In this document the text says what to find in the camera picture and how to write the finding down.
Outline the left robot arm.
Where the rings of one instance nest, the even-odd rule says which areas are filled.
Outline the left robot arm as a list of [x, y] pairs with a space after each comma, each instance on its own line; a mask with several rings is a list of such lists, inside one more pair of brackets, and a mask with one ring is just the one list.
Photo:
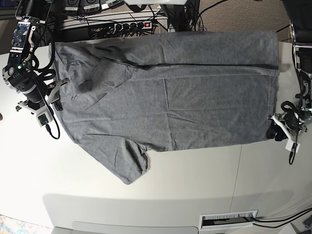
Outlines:
[[297, 104], [281, 103], [283, 113], [274, 114], [267, 137], [275, 141], [287, 140], [286, 150], [298, 152], [298, 139], [307, 132], [307, 122], [312, 119], [312, 2], [310, 0], [284, 0], [283, 6], [290, 19], [292, 61], [299, 83], [295, 95]]

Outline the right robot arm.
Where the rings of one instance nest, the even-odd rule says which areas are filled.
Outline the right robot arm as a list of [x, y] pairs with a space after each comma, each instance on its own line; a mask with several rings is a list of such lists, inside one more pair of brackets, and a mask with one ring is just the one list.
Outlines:
[[21, 93], [26, 101], [20, 101], [16, 110], [24, 108], [36, 116], [40, 126], [46, 126], [54, 120], [51, 104], [59, 101], [60, 87], [69, 83], [69, 79], [54, 81], [56, 72], [52, 69], [55, 58], [55, 43], [51, 40], [51, 57], [48, 65], [39, 67], [35, 51], [43, 38], [43, 32], [50, 32], [48, 19], [51, 0], [22, 0], [19, 2], [16, 19], [17, 28], [12, 35], [12, 47], [2, 77], [7, 86]]

